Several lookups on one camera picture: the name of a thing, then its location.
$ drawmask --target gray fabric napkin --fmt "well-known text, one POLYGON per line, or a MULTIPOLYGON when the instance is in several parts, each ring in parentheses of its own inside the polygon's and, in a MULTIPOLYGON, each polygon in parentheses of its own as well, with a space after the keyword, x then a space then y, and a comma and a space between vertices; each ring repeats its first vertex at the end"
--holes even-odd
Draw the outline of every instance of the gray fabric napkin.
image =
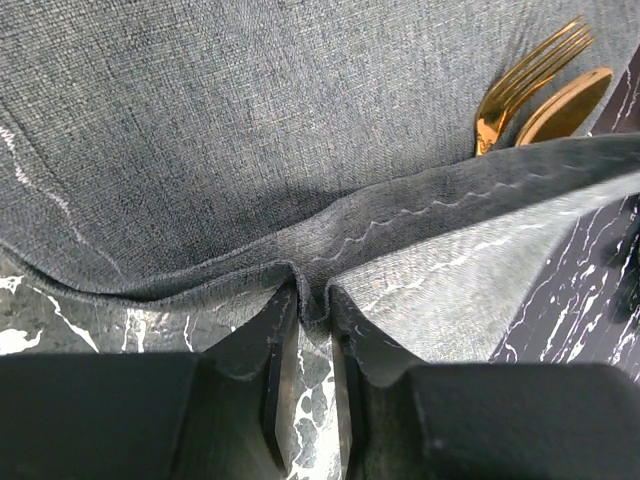
POLYGON ((236 305, 221 322, 295 278, 321 323, 339 282, 422 357, 486 358, 567 225, 637 190, 636 135, 471 158, 486 90, 576 13, 596 44, 502 147, 579 73, 616 83, 637 2, 8 0, 2 252, 62 295, 236 305))

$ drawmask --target fork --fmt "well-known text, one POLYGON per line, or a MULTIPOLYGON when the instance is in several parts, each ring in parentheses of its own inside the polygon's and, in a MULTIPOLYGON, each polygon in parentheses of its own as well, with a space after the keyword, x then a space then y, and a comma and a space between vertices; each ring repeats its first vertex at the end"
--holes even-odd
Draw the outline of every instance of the fork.
POLYGON ((579 26, 582 20, 582 15, 574 18, 547 38, 487 92, 476 113, 476 155, 485 154, 516 111, 593 43, 595 37, 588 25, 579 26))

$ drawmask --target black marble table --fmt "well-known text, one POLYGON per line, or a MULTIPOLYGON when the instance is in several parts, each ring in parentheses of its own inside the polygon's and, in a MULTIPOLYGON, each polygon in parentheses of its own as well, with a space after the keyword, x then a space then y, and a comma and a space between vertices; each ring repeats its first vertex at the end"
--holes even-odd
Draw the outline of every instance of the black marble table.
MULTIPOLYGON (((639 131, 639 96, 640 52, 592 134, 639 131)), ((604 362, 640 380, 639 208, 640 197, 628 197, 576 222, 491 361, 604 362)), ((0 259, 0 355, 202 351, 234 330, 216 322, 222 307, 189 314, 81 304, 41 291, 0 259)), ((304 345, 298 354, 297 437, 289 479, 337 479, 330 344, 304 345)))

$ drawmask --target gold cutlery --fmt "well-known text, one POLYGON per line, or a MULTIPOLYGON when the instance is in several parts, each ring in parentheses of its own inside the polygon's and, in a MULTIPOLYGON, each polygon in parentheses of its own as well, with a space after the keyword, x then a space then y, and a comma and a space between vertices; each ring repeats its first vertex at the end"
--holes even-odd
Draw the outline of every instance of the gold cutlery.
POLYGON ((527 120, 516 146, 571 136, 600 103, 612 77, 613 70, 600 67, 562 87, 527 120))
POLYGON ((491 87, 476 113, 476 155, 494 145, 515 112, 595 38, 578 16, 542 42, 491 87))

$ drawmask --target gold knife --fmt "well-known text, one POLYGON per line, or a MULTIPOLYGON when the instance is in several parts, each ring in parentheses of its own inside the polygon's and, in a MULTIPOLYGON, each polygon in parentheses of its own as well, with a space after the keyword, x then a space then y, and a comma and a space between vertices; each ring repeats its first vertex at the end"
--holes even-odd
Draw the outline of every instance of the gold knife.
POLYGON ((600 67, 569 82, 531 115, 516 146, 571 136, 600 103, 612 77, 613 70, 600 67))

